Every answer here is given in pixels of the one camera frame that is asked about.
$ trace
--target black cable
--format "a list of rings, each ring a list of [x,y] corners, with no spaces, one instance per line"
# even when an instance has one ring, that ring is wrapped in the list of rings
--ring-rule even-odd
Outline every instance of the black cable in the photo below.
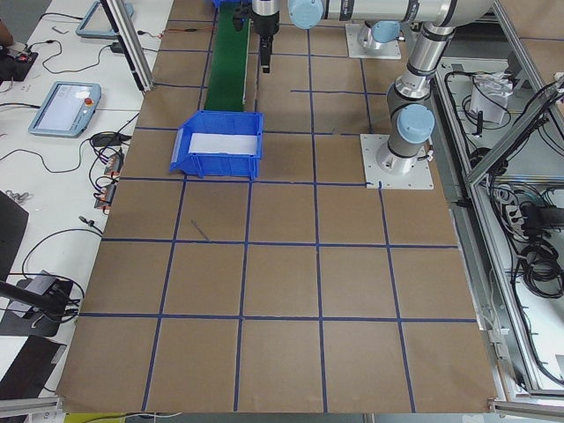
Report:
[[[63,229],[61,231],[57,231],[57,232],[53,232],[52,234],[49,234],[47,236],[45,236],[43,239],[41,239],[39,242],[37,242],[35,244],[35,246],[29,250],[29,252],[26,254],[26,256],[24,257],[24,260],[21,262],[21,273],[23,276],[26,277],[26,275],[32,274],[32,273],[26,273],[26,262],[27,260],[29,260],[29,257],[31,256],[31,254],[46,240],[53,238],[54,236],[57,236],[59,234],[66,234],[68,232],[88,232],[90,234],[95,234],[96,236],[99,236],[101,238],[101,235],[95,231],[91,231],[90,229],[82,229],[82,228],[73,228],[73,229]]]
[[[449,85],[449,78],[453,75],[458,74],[459,72],[457,70],[453,70],[451,72],[448,72],[445,76],[444,76],[444,85],[447,88],[447,94],[449,95],[449,100],[450,100],[450,105],[452,107],[452,110],[454,112],[455,118],[456,118],[456,122],[458,123],[458,128],[460,129],[460,132],[463,136],[464,139],[464,149],[466,150],[466,155],[468,157],[470,157],[471,152],[470,152],[470,145],[472,146],[472,148],[474,149],[474,151],[478,150],[478,147],[472,142],[472,140],[468,137],[468,134],[466,133],[466,130],[464,129],[464,125],[462,123],[462,121],[460,120],[460,117],[458,116],[458,113],[456,111],[456,101],[455,101],[455,97],[452,93],[452,91],[450,90],[450,85]]]
[[[27,103],[0,103],[0,107],[3,106],[21,106],[23,108],[41,108],[41,106],[36,106],[34,104]]]
[[[125,128],[127,128],[127,126],[128,126],[130,123],[132,123],[132,122],[135,120],[135,118],[138,117],[138,116],[139,116],[139,112],[135,113],[135,115],[134,115],[131,119],[129,119],[119,130],[117,130],[117,133],[118,133],[118,134],[121,134],[122,131],[123,131]]]
[[[47,41],[42,41],[42,42],[35,42],[34,44],[32,44],[31,46],[29,46],[29,49],[31,50],[31,48],[37,44],[52,44],[52,43],[56,43],[59,46],[59,51],[57,53],[54,53],[53,55],[49,56],[47,59],[45,59],[43,62],[41,62],[41,66],[43,66],[43,68],[45,68],[45,70],[53,75],[60,75],[62,73],[77,73],[77,72],[82,72],[85,71],[87,69],[91,69],[95,66],[98,66],[100,64],[100,57],[102,54],[102,51],[104,51],[106,48],[110,48],[110,45],[106,45],[104,47],[102,47],[100,49],[100,51],[98,52],[98,59],[96,61],[96,63],[94,64],[89,64],[88,66],[85,66],[84,68],[80,68],[80,69],[74,69],[74,70],[51,70],[46,63],[51,60],[54,59],[57,56],[60,56],[63,53],[63,44],[61,44],[61,42],[59,40],[47,40]]]
[[[80,16],[67,15],[65,13],[57,13],[57,12],[54,12],[54,11],[46,11],[41,16],[39,16],[38,20],[42,20],[44,17],[46,17],[48,15],[64,16],[66,18],[77,19],[77,20],[82,20],[84,18],[84,17],[80,17]]]
[[[90,138],[85,139],[82,143],[80,143],[80,146],[78,147],[78,164],[71,169],[52,170],[47,166],[47,163],[45,163],[45,159],[38,152],[32,152],[31,150],[26,150],[24,148],[18,148],[17,150],[12,150],[11,152],[9,152],[9,153],[5,154],[4,156],[0,157],[0,161],[7,159],[8,157],[10,157],[12,154],[14,154],[16,152],[27,152],[29,154],[33,154],[33,155],[39,157],[40,160],[41,160],[41,164],[43,165],[43,167],[45,167],[45,169],[50,174],[68,174],[69,172],[74,172],[75,170],[77,170],[82,165],[82,147],[87,141],[89,141],[89,139]]]

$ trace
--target grid square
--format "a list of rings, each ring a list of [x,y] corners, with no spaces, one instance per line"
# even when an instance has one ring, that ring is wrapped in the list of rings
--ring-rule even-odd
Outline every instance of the grid square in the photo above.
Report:
[[[410,412],[397,323],[323,324],[329,412]]]
[[[315,247],[251,245],[248,254],[245,315],[319,315]]]
[[[497,394],[476,323],[404,323],[404,337],[417,412],[487,412]]]
[[[255,184],[251,206],[250,240],[315,242],[313,187]]]
[[[157,319],[81,316],[56,390],[65,411],[141,410],[156,327]]]
[[[243,324],[240,412],[322,412],[318,322]]]
[[[175,130],[135,130],[122,176],[183,179],[184,173],[168,171],[175,138]]]
[[[256,34],[253,33],[253,35],[253,38],[259,40]],[[274,49],[277,55],[306,55],[308,53],[308,31],[304,31],[294,24],[282,25],[274,38]]]
[[[368,133],[364,94],[314,93],[314,127],[329,134]]]
[[[247,183],[188,182],[177,238],[244,241],[248,201]]]
[[[396,317],[386,249],[321,248],[323,315]]]
[[[436,191],[382,192],[392,244],[456,245],[449,209]],[[412,211],[408,219],[407,211]]]
[[[344,27],[316,26],[309,30],[311,54],[348,57]]]
[[[145,95],[137,126],[178,129],[196,112],[200,91],[200,88],[158,86]]]
[[[165,311],[238,315],[242,261],[242,245],[176,244]]]
[[[81,311],[159,313],[170,247],[168,242],[103,241]],[[116,260],[121,265],[114,266]]]
[[[270,132],[311,133],[309,93],[291,93],[277,87],[263,87],[259,77],[257,111],[264,113],[263,129]]]
[[[210,47],[210,38],[212,37],[211,26],[212,22],[168,21],[165,33],[162,36],[162,41],[160,42],[160,50],[207,51]],[[186,28],[196,28],[197,31],[193,33],[174,31]]]
[[[147,409],[232,412],[237,326],[236,320],[164,320]]]
[[[263,134],[259,181],[312,182],[310,135]]]
[[[207,53],[199,52],[160,51],[152,71],[155,82],[199,87],[204,78],[207,56]]]
[[[317,203],[320,242],[384,243],[382,208],[374,189],[320,186]]]
[[[315,91],[364,93],[359,59],[312,57],[311,75]]]
[[[394,249],[392,257],[402,317],[476,318],[457,249]]]
[[[120,181],[105,238],[171,240],[182,182]]]
[[[258,86],[261,90],[280,90],[289,93],[292,90],[309,89],[309,61],[306,56],[274,56],[271,66],[270,74],[260,75]]]
[[[364,183],[360,140],[356,136],[315,136],[318,182]]]

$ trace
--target electrical wiring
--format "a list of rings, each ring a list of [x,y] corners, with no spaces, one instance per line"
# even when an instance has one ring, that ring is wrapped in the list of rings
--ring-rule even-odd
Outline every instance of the electrical wiring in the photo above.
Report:
[[[118,133],[118,134],[121,134],[122,131],[123,131],[125,128],[127,128],[128,125],[129,125],[130,123],[132,123],[138,116],[139,116],[139,112],[135,113],[135,115],[134,115],[131,119],[129,119],[119,130],[117,130],[117,133]]]
[[[57,231],[57,232],[53,232],[52,234],[49,234],[45,237],[43,237],[39,242],[37,242],[32,249],[29,250],[29,252],[26,254],[26,256],[24,257],[24,260],[21,263],[21,273],[23,276],[27,277],[27,275],[31,275],[32,273],[28,273],[26,272],[26,264],[27,261],[29,260],[29,258],[31,257],[32,253],[41,245],[43,244],[43,242],[57,236],[60,234],[67,234],[69,232],[88,232],[90,234],[94,234],[96,236],[99,236],[101,238],[101,235],[98,232],[95,231],[91,231],[90,229],[82,229],[82,228],[72,228],[72,229],[63,229],[61,231]]]
[[[55,57],[60,56],[63,53],[63,44],[61,44],[61,42],[59,40],[47,40],[47,41],[41,41],[41,42],[35,42],[34,44],[31,44],[28,49],[31,51],[32,47],[39,45],[39,44],[53,44],[56,43],[57,46],[59,47],[59,51],[54,53],[53,55],[49,56],[47,59],[43,60],[41,62],[41,66],[43,66],[43,68],[45,68],[45,70],[53,75],[60,75],[62,73],[78,73],[78,72],[82,72],[85,71],[87,69],[91,69],[93,67],[96,67],[100,64],[100,60],[101,60],[101,54],[102,52],[106,49],[106,48],[110,48],[111,46],[108,44],[104,47],[102,47],[100,49],[100,51],[98,51],[98,58],[96,60],[96,63],[93,64],[89,64],[87,66],[85,66],[84,68],[80,68],[80,69],[70,69],[70,70],[51,70],[48,66],[47,66],[47,62],[54,59]]]
[[[79,169],[80,166],[82,165],[82,147],[84,146],[85,143],[87,143],[88,141],[90,141],[90,138],[85,139],[82,143],[80,143],[80,146],[78,147],[78,164],[75,167],[72,167],[70,169],[64,169],[64,170],[53,170],[51,168],[49,168],[49,166],[47,166],[47,163],[45,162],[45,159],[43,158],[43,156],[41,156],[38,152],[32,152],[31,150],[26,150],[24,148],[18,148],[16,150],[12,150],[11,152],[8,152],[7,154],[5,154],[4,156],[0,157],[0,161],[7,159],[8,157],[12,156],[12,154],[15,154],[16,152],[25,152],[28,154],[33,154],[34,156],[37,156],[40,158],[41,160],[41,164],[43,165],[43,167],[45,167],[45,169],[50,173],[50,174],[68,174],[69,172],[74,172],[75,170]]]

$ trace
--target green conveyor belt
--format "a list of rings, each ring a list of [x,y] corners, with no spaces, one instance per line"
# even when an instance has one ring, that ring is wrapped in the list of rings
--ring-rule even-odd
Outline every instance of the green conveyor belt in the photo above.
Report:
[[[242,112],[244,109],[249,20],[245,22],[242,31],[235,31],[233,12],[236,5],[222,3],[219,7],[219,23],[205,110]]]

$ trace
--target white table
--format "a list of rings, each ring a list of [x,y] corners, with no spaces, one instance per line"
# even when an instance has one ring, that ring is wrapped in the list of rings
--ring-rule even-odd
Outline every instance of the white table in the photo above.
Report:
[[[53,0],[47,11],[83,16],[92,5],[92,0]],[[133,23],[136,29],[150,33],[160,33],[167,22],[173,0],[130,0],[134,7]],[[83,39],[75,35],[78,22],[58,16],[46,16],[36,27],[29,43],[59,40],[63,45],[63,54],[48,62],[55,70],[78,69],[95,63],[98,52],[109,40]],[[140,36],[145,48],[159,49],[160,39],[148,35]],[[14,83],[7,93],[0,93],[0,102],[25,102],[40,105],[48,90],[57,80],[94,82],[102,87],[102,100],[93,119],[85,132],[77,138],[37,137],[27,132],[27,127],[35,116],[31,108],[0,108],[0,157],[7,152],[22,148],[40,153],[47,165],[53,170],[69,169],[78,163],[80,143],[97,132],[118,130],[141,108],[143,95],[130,74],[130,69],[123,55],[116,55],[105,50],[101,55],[100,65],[79,73],[52,75],[41,62],[58,51],[58,46],[42,44],[33,50],[40,56],[30,70],[25,81]],[[146,52],[152,67],[156,53]],[[0,90],[9,82],[4,82]],[[124,131],[130,134],[135,126],[133,121]],[[53,232],[67,228],[88,227],[78,220],[78,216],[93,219],[100,229],[106,224],[107,217],[100,210],[93,208],[93,187],[88,180],[88,171],[94,161],[94,153],[88,143],[82,150],[82,166],[67,174],[50,174],[42,166],[40,159],[28,153],[18,152],[0,162],[0,189],[14,192],[30,192],[33,197],[22,205],[29,212],[29,221],[24,240],[19,249],[12,271],[18,272],[27,252],[42,238]],[[97,163],[93,177],[102,175],[103,166]],[[26,271],[33,273],[46,270],[73,278],[84,289],[93,268],[100,238],[85,232],[71,232],[51,238],[42,244],[30,257]],[[21,277],[10,276],[8,282],[15,283]],[[78,289],[73,288],[73,295]],[[5,308],[8,301],[0,298],[0,308]],[[74,324],[61,325],[53,340],[68,345],[72,339]],[[25,342],[25,337],[1,337],[0,376],[3,376],[13,362],[17,351]],[[47,386],[54,389],[63,371],[64,357],[59,361]],[[43,391],[42,396],[52,394]]]

